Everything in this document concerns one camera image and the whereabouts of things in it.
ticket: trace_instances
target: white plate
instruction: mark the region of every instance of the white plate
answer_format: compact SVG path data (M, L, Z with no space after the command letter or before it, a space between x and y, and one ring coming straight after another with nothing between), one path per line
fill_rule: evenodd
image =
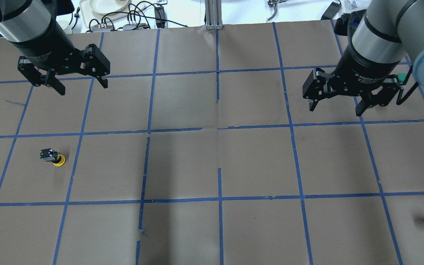
M98 14L107 14L122 10L128 0L89 0L89 6Z

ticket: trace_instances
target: small black object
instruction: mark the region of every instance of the small black object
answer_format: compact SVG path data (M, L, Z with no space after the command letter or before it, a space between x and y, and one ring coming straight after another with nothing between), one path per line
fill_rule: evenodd
M155 18L156 18L156 27L165 28L166 24L166 14L165 8L163 6L155 7Z
M321 20L332 20L341 8L341 2L331 2L330 6L323 13Z
M46 162L52 162L53 164L57 164L60 163L62 157L57 151L48 148L40 150L40 159Z

